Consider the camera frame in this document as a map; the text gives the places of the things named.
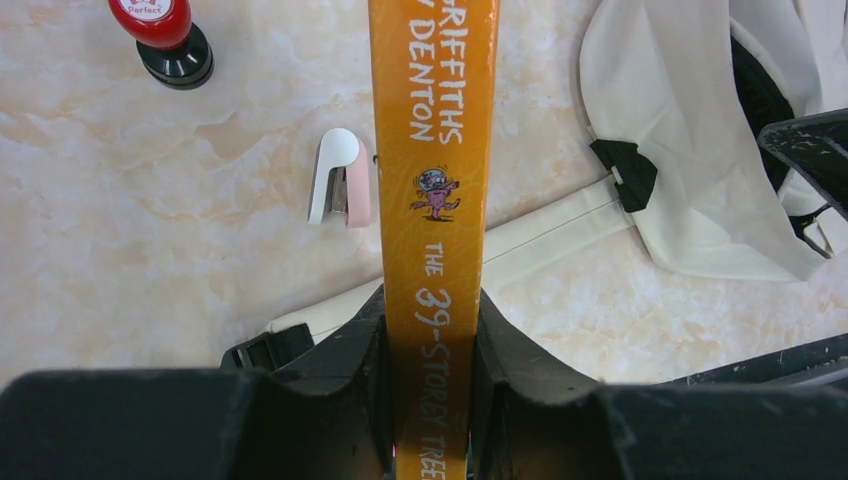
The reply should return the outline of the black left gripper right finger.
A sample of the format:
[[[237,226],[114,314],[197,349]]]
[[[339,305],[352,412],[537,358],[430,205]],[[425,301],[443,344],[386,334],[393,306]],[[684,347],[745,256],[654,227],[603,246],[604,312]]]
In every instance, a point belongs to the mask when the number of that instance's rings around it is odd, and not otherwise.
[[[609,384],[481,300],[477,479],[843,479],[847,365],[761,384]]]

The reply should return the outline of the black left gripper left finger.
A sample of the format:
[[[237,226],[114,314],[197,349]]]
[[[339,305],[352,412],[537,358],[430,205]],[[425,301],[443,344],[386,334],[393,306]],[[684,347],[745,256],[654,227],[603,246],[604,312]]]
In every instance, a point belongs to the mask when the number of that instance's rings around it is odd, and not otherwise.
[[[384,296],[287,365],[41,371],[1,395],[5,479],[381,479]]]

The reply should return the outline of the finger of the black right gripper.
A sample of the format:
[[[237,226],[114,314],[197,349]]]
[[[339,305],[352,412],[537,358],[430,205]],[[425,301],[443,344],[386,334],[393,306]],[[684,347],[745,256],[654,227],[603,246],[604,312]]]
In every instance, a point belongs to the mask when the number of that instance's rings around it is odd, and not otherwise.
[[[766,125],[757,143],[799,172],[847,219],[847,110]]]

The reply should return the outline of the cream canvas backpack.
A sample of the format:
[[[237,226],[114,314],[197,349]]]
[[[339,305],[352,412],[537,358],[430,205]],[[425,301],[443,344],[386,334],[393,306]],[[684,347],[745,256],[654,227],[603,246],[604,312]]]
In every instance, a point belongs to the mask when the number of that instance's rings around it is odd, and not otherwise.
[[[579,53],[606,177],[485,231],[481,291],[635,227],[652,259],[703,277],[803,281],[847,219],[757,143],[771,123],[847,110],[843,1],[604,1]],[[271,321],[228,366],[277,368],[335,334],[384,277]]]

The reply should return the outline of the orange green storey treehouse book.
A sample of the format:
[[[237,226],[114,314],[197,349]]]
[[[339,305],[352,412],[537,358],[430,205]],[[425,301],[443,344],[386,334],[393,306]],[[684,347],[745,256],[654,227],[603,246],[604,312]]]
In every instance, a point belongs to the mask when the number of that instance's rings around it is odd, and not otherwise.
[[[462,479],[499,5],[368,5],[394,472]]]

